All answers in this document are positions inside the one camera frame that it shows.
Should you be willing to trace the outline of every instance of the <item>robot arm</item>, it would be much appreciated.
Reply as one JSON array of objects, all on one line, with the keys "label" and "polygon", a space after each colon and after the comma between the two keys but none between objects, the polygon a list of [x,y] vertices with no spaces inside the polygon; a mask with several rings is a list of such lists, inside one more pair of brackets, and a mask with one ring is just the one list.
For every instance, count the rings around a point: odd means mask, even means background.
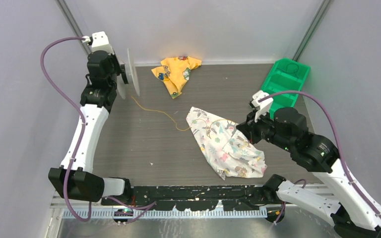
[{"label": "robot arm", "polygon": [[[309,132],[306,117],[294,108],[281,108],[275,112],[274,119],[270,119],[267,111],[272,100],[261,100],[266,96],[268,94],[262,91],[253,96],[249,104],[254,110],[237,129],[251,143],[264,139],[288,151],[293,161],[326,184],[338,200],[331,201],[308,192],[277,175],[271,177],[265,186],[275,191],[280,200],[294,203],[320,216],[334,226],[343,238],[381,237],[381,219],[351,185],[335,145],[326,137]],[[355,182],[381,213],[381,205],[358,181]]]},{"label": "robot arm", "polygon": [[[81,111],[85,117],[85,131],[68,179],[68,198],[97,202],[109,195],[126,196],[130,192],[130,183],[125,178],[100,178],[94,175],[94,152],[100,132],[106,122],[116,98],[116,90],[128,83],[128,72],[119,61],[104,32],[97,32],[92,37],[84,37],[84,43],[91,46],[88,56],[86,75],[87,85],[81,94]],[[80,137],[83,122],[78,120],[71,146],[59,168],[51,168],[49,180],[61,197],[63,195],[64,176],[72,151]]]}]

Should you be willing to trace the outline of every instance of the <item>gray tabletop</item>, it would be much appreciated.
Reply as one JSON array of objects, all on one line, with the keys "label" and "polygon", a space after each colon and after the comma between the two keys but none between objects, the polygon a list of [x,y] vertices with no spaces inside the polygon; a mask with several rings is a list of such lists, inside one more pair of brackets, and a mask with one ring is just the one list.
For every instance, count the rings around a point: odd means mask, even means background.
[{"label": "gray tabletop", "polygon": [[[185,120],[192,106],[236,122],[251,111],[248,101],[260,89],[271,64],[203,65],[190,74],[182,95],[172,99],[162,81],[154,77],[151,67],[138,67],[141,96],[137,100],[146,108],[165,111],[187,128]],[[190,131],[178,131],[164,114],[142,110],[130,97],[116,98],[100,135],[94,158],[93,173],[101,177],[122,177],[132,185],[210,185],[264,184],[273,174],[290,181],[300,178],[308,183],[319,179],[296,165],[290,155],[261,141],[256,148],[264,151],[268,169],[263,178],[226,178],[223,181],[211,168]],[[296,106],[308,115],[302,97]]]}]

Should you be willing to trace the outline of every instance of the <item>floral cloth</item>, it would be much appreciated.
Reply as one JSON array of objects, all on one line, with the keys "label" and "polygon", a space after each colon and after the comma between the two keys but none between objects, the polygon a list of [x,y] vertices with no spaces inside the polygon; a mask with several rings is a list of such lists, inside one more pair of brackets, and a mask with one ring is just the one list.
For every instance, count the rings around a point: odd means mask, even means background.
[{"label": "floral cloth", "polygon": [[236,129],[236,123],[195,107],[186,121],[207,162],[222,179],[263,177],[265,156]]}]

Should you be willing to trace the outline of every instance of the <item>green tray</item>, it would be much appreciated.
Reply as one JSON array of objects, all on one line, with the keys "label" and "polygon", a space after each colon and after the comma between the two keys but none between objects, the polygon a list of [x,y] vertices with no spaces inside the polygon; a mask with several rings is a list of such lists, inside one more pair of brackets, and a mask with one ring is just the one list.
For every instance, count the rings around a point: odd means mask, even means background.
[{"label": "green tray", "polygon": [[[300,91],[308,77],[310,67],[291,59],[280,59],[275,62],[265,82],[260,88],[262,91],[273,94],[285,90]],[[274,113],[284,107],[293,107],[297,101],[298,94],[283,94],[274,97],[270,117],[274,117]]]}]

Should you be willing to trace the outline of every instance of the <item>purple cable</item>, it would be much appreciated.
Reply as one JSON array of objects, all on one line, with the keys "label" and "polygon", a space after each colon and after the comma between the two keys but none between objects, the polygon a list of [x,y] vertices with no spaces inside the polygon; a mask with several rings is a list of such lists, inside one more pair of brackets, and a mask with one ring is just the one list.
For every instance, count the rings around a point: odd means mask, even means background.
[{"label": "purple cable", "polygon": [[48,82],[53,86],[54,89],[56,89],[56,91],[62,95],[63,98],[65,98],[76,110],[77,112],[79,113],[79,116],[82,120],[82,128],[81,128],[81,132],[79,134],[79,137],[78,137],[78,141],[75,145],[75,148],[72,152],[72,157],[71,159],[69,160],[69,165],[68,165],[68,168],[66,169],[66,173],[65,173],[65,177],[64,177],[64,182],[63,182],[63,198],[65,200],[65,203],[66,203],[66,206],[68,207],[69,211],[72,213],[72,215],[82,221],[82,222],[87,222],[90,220],[91,218],[91,202],[89,203],[88,205],[88,217],[87,218],[82,218],[80,217],[75,211],[74,209],[72,208],[71,206],[71,203],[69,202],[69,199],[68,199],[68,178],[69,178],[69,172],[72,168],[72,164],[75,160],[75,156],[76,156],[76,153],[78,152],[78,149],[79,149],[79,145],[81,144],[81,140],[82,140],[82,137],[84,136],[84,131],[85,131],[85,117],[84,117],[84,114],[81,112],[81,109],[79,108],[79,106],[77,104],[75,104],[73,102],[73,100],[71,100],[71,98],[69,98],[54,82],[53,80],[50,78],[49,74],[47,73],[46,71],[46,68],[45,68],[45,55],[46,55],[46,52],[54,45],[56,44],[59,44],[61,42],[64,42],[64,41],[70,41],[70,40],[84,40],[84,38],[82,37],[66,37],[66,38],[63,38],[63,39],[60,39],[60,40],[57,40],[53,43],[50,43],[48,46],[46,46],[46,48],[43,50],[42,52],[42,55],[40,56],[40,66],[42,67],[42,71],[46,77],[46,79],[48,80]]},{"label": "purple cable", "polygon": [[[307,182],[306,179],[304,179],[304,178],[301,178],[301,179],[295,181],[294,184],[298,184],[298,183],[300,183],[301,181],[303,181],[303,186],[302,186],[302,188],[305,188],[305,187],[306,187],[306,184],[307,184],[308,182]],[[285,210],[285,204],[286,204],[286,202],[283,202],[283,206],[282,206],[282,208],[281,208],[280,214],[278,215],[277,219],[275,219],[274,224],[277,224],[278,220],[280,220],[280,217],[281,217],[282,213],[283,213],[284,210]]]},{"label": "purple cable", "polygon": [[153,203],[151,203],[150,205],[147,205],[147,206],[144,206],[144,207],[131,207],[131,206],[128,206],[128,205],[124,204],[123,202],[117,200],[116,198],[114,198],[114,197],[112,197],[112,196],[107,196],[106,198],[108,198],[108,199],[110,199],[110,200],[112,200],[112,201],[115,201],[115,202],[117,202],[118,204],[120,204],[120,205],[122,205],[122,206],[124,206],[124,207],[127,207],[127,208],[129,208],[129,209],[132,209],[132,210],[145,210],[145,209],[147,209],[147,208],[151,208],[151,207],[153,207],[153,206],[155,205],[155,202],[153,202]]},{"label": "purple cable", "polygon": [[331,125],[331,129],[332,129],[332,132],[333,132],[334,137],[335,137],[336,146],[337,146],[337,148],[339,150],[339,155],[340,155],[339,159],[341,160],[341,165],[342,165],[342,169],[344,170],[344,173],[347,175],[348,180],[351,182],[351,184],[353,185],[353,188],[357,191],[357,193],[361,196],[361,198],[371,207],[371,209],[375,212],[375,214],[378,215],[381,218],[379,210],[366,197],[366,195],[360,190],[360,188],[354,182],[353,177],[351,177],[351,174],[348,171],[347,163],[345,161],[345,155],[344,155],[344,152],[342,150],[341,141],[339,139],[338,132],[336,131],[335,123],[332,120],[329,112],[326,110],[325,106],[321,102],[319,102],[318,99],[316,99],[314,96],[312,96],[312,95],[310,95],[308,93],[305,93],[305,92],[294,91],[294,90],[287,90],[287,91],[282,91],[282,92],[273,93],[271,95],[268,95],[268,96],[260,99],[259,102],[265,101],[268,98],[272,98],[272,97],[275,97],[275,96],[278,96],[278,95],[290,94],[290,93],[300,94],[300,95],[303,95],[305,97],[308,97],[308,98],[312,99],[322,109],[323,113],[325,113],[325,116],[326,116],[326,118],[328,118],[329,124]]},{"label": "purple cable", "polygon": [[155,202],[151,203],[150,205],[146,206],[147,209],[145,209],[141,214],[139,214],[137,217],[135,217],[134,219],[130,220],[130,221],[127,221],[125,224],[129,224],[129,223],[132,223],[136,220],[138,220],[138,218],[142,217],[146,212],[148,212],[148,210],[151,209],[151,207],[153,207],[155,205]]}]

